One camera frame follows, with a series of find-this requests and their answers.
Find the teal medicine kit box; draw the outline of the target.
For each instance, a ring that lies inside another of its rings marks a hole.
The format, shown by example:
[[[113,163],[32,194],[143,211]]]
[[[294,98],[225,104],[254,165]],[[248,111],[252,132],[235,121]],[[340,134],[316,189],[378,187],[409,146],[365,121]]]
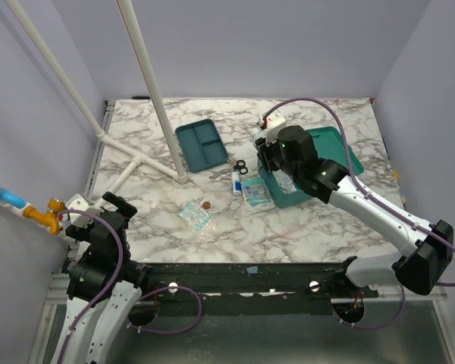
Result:
[[[313,197],[327,202],[330,192],[336,184],[349,174],[349,168],[355,175],[364,172],[362,162],[356,157],[353,150],[345,154],[344,142],[339,131],[334,127],[321,127],[305,130],[310,133],[318,153],[318,166],[309,171],[305,177],[293,180],[297,187],[295,193],[286,194],[278,186],[272,173],[268,173],[258,162],[259,173],[265,180],[275,205],[280,209],[299,205]]]

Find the teal divided tray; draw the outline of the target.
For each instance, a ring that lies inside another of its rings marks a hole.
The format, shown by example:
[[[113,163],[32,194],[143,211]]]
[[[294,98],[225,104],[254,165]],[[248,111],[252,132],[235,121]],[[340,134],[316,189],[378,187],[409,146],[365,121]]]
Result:
[[[228,161],[228,152],[212,119],[179,126],[175,134],[190,172],[205,171]]]

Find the white plastic bottle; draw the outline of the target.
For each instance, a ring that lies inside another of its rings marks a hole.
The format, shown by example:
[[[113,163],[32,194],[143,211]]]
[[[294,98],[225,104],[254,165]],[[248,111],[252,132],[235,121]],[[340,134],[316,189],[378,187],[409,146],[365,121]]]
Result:
[[[249,130],[250,137],[253,142],[257,141],[258,139],[262,139],[265,137],[265,133],[263,130],[259,129],[258,127],[254,127]]]

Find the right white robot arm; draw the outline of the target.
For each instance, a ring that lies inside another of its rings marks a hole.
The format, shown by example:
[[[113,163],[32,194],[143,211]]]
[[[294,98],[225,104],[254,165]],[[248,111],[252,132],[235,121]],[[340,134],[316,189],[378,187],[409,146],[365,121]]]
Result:
[[[339,295],[351,297],[370,284],[400,284],[419,295],[431,293],[453,258],[451,249],[438,241],[452,239],[451,225],[408,216],[388,201],[378,206],[370,200],[374,193],[352,178],[348,168],[318,155],[312,136],[298,125],[280,127],[271,142],[262,130],[252,130],[251,137],[267,171],[283,171],[306,195],[344,210],[397,249],[385,256],[346,259],[333,280]]]

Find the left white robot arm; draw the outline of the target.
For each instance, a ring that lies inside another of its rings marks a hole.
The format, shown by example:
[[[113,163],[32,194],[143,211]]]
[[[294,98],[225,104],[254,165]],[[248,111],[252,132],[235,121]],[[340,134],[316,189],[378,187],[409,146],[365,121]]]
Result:
[[[78,196],[61,216],[68,223],[66,236],[89,246],[69,271],[53,363],[103,363],[134,303],[152,293],[152,267],[133,261],[127,242],[137,209],[111,192],[102,199],[116,209],[89,206]]]

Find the blue white gauze packet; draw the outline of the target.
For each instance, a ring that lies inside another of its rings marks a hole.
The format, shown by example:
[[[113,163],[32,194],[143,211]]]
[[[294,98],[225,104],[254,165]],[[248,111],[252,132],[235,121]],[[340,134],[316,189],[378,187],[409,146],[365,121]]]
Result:
[[[243,180],[241,188],[248,213],[267,211],[275,207],[269,189],[262,178]]]

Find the small white blue tube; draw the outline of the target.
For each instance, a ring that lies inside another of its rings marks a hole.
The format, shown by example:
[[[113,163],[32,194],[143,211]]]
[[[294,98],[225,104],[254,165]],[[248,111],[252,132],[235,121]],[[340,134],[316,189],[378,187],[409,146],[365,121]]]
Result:
[[[242,193],[239,171],[234,171],[231,173],[231,192],[233,196],[240,195]]]

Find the orange blue pipe valve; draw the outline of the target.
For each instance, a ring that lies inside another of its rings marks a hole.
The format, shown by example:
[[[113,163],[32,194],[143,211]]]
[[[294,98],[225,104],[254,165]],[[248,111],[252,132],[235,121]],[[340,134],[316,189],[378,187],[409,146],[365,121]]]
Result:
[[[57,236],[61,232],[58,213],[66,209],[61,199],[50,199],[46,212],[41,213],[34,205],[10,192],[0,183],[0,203],[15,215],[34,220],[39,225],[46,227],[52,235]]]

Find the teal bandage packet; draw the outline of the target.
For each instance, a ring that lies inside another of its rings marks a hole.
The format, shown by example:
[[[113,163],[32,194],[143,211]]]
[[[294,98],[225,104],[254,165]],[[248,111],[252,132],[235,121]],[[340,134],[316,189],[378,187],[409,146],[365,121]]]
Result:
[[[179,216],[195,231],[200,231],[209,222],[211,215],[200,205],[190,202]]]

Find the clear zip bag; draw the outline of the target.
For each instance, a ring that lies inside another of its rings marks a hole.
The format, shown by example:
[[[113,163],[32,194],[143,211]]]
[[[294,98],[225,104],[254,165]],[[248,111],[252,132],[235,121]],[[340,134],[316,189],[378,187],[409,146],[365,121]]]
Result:
[[[209,219],[198,231],[197,236],[199,239],[206,239],[218,226],[218,221]]]

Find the black handled scissors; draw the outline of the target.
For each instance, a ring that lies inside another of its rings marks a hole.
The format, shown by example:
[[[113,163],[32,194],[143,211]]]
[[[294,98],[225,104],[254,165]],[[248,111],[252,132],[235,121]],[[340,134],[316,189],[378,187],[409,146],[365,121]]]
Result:
[[[246,166],[246,162],[244,160],[236,160],[233,169],[238,172],[240,175],[245,175],[248,173],[248,168]]]

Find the white pvc pipe frame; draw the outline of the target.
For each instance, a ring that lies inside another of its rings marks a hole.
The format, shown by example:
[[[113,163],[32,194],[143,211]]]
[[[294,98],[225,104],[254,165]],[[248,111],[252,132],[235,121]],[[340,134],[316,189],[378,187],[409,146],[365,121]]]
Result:
[[[80,60],[51,1],[23,1],[31,21],[53,50],[95,118],[104,114],[102,96]],[[55,195],[72,196],[86,180],[94,133],[46,60],[4,1],[0,17],[13,39],[3,66],[10,83],[11,154],[19,172],[13,190],[39,206]]]

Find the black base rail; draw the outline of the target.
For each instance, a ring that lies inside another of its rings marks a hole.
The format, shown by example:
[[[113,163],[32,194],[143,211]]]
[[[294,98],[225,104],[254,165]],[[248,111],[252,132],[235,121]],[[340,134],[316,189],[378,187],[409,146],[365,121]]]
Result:
[[[358,288],[343,277],[347,263],[150,263],[124,264],[117,283],[143,294],[139,311],[163,316],[329,315],[332,300],[344,307],[381,289]]]

